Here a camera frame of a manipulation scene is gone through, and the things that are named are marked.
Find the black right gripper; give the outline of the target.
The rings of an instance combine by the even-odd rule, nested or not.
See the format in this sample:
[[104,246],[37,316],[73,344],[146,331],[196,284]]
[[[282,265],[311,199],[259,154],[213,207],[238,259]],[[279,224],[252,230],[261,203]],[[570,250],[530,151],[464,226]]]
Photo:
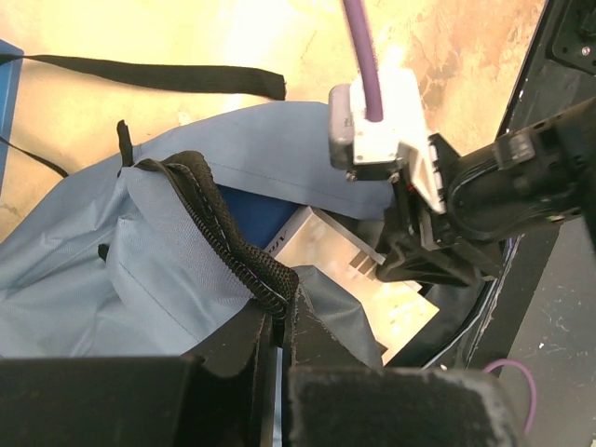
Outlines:
[[378,247],[385,250],[386,259],[376,267],[376,278],[458,287],[471,286],[479,278],[494,280],[504,263],[502,243],[466,236],[455,224],[455,202],[448,198],[459,172],[466,168],[474,174],[496,170],[493,146],[460,156],[438,133],[430,136],[430,144],[437,155],[434,168],[442,180],[440,198],[446,211],[432,210],[403,169],[393,184],[394,204],[385,211]]

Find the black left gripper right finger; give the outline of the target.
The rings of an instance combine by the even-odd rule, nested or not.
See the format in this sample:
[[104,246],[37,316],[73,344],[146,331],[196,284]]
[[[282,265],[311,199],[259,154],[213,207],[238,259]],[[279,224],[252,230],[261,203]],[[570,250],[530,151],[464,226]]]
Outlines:
[[285,446],[523,446],[496,379],[478,371],[369,368],[297,290],[286,319]]

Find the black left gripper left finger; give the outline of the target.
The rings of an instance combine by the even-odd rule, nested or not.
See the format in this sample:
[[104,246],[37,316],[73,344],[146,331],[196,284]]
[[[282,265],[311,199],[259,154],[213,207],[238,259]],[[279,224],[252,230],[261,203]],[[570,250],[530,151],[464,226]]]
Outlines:
[[268,446],[276,348],[256,303],[179,357],[5,359],[5,446]]

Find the white coffee cover book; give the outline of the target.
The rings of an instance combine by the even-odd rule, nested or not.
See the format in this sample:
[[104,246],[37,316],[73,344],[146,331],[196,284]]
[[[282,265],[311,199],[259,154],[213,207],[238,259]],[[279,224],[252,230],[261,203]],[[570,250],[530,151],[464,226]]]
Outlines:
[[266,250],[296,270],[316,316],[369,366],[387,365],[439,313],[418,283],[377,279],[385,257],[322,210],[299,208]]

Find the blue zip pencil case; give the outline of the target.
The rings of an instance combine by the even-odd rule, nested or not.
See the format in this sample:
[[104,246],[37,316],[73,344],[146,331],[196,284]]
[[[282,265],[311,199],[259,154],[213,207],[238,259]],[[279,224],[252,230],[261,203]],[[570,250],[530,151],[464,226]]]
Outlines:
[[288,237],[287,223],[302,206],[219,185],[219,191],[245,240],[273,252]]

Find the blue fabric backpack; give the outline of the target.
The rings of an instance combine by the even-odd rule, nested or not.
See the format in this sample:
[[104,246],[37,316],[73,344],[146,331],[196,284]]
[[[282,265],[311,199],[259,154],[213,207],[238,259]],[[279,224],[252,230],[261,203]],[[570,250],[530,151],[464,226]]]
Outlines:
[[119,154],[58,183],[1,245],[1,363],[179,357],[254,302],[274,329],[279,443],[277,344],[305,289],[218,186],[378,223],[394,183],[334,168],[328,119],[328,103],[273,102],[137,146],[119,124]]

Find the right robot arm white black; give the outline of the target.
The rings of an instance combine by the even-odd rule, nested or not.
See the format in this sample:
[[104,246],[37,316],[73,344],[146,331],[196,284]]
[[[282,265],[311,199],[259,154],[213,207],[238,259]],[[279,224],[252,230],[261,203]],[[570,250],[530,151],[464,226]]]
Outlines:
[[496,140],[457,156],[440,135],[446,211],[394,186],[381,279],[415,279],[439,315],[394,367],[513,357],[538,386],[534,443],[595,441],[595,5],[549,1]]

